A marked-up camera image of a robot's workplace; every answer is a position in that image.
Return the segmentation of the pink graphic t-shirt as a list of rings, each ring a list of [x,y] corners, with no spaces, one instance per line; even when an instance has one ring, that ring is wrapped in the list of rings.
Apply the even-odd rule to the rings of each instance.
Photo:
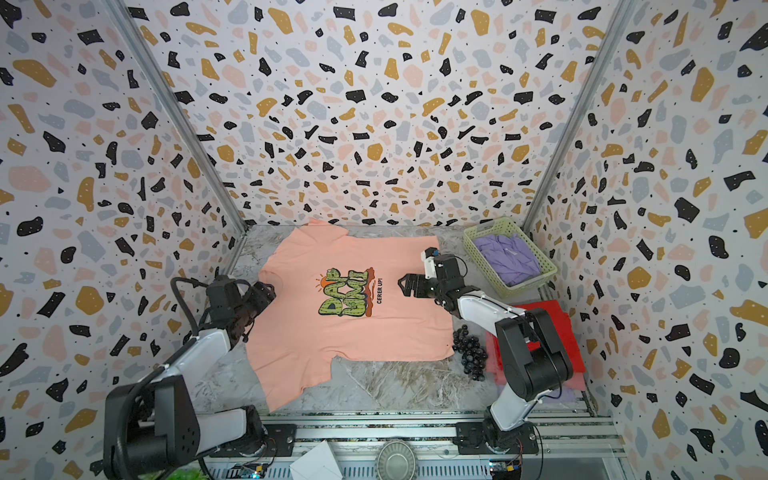
[[[259,272],[276,297],[246,344],[266,404],[275,411],[332,377],[336,357],[427,362],[452,355],[453,318],[398,282],[421,274],[435,236],[358,238],[313,220],[294,229]]]

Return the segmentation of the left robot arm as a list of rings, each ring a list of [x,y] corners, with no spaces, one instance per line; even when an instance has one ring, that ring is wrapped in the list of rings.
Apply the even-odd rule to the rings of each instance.
[[[179,289],[184,278],[170,281],[191,337],[141,380],[115,388],[105,401],[103,471],[109,479],[137,479],[155,473],[168,478],[192,462],[226,452],[262,452],[268,433],[257,409],[237,407],[213,414],[196,412],[190,390],[235,346],[249,339],[255,319],[275,300],[273,286],[220,275],[202,288],[207,305],[195,316]]]

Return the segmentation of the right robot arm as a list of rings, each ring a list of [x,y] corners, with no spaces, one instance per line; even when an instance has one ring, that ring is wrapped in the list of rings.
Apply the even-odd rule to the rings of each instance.
[[[553,398],[573,377],[574,369],[550,314],[502,303],[468,285],[462,260],[428,248],[422,254],[423,274],[398,280],[406,297],[429,298],[454,317],[494,335],[506,385],[481,422],[456,425],[454,443],[463,455],[474,453],[537,453],[537,434],[529,414],[544,397]]]

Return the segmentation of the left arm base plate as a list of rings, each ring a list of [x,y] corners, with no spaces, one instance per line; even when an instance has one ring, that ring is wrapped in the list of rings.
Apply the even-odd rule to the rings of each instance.
[[[258,434],[225,444],[214,458],[283,458],[293,454],[296,424],[267,424]]]

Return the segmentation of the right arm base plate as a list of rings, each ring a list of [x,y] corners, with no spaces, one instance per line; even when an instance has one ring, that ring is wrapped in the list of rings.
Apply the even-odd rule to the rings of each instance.
[[[523,422],[509,431],[500,430],[490,418],[482,422],[459,422],[455,425],[453,444],[461,455],[538,454],[538,435],[531,422]]]

